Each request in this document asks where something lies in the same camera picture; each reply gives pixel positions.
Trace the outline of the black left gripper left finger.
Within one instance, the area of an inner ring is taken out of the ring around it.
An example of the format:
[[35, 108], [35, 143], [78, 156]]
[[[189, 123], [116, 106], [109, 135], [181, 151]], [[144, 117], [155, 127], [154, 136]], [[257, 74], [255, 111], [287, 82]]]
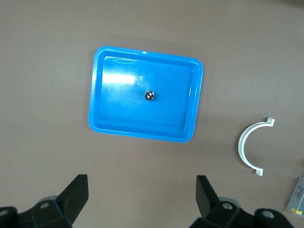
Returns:
[[58, 195], [43, 198], [29, 210], [0, 208], [2, 228], [71, 228], [89, 197], [88, 176], [77, 175]]

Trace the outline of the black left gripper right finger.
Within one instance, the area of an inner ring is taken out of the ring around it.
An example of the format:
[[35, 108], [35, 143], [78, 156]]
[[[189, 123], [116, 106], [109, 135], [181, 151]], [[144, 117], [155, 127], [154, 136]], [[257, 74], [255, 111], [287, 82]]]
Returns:
[[227, 200], [220, 200], [205, 175], [196, 177], [196, 202], [201, 217], [192, 228], [292, 228], [280, 212], [257, 209], [253, 215]]

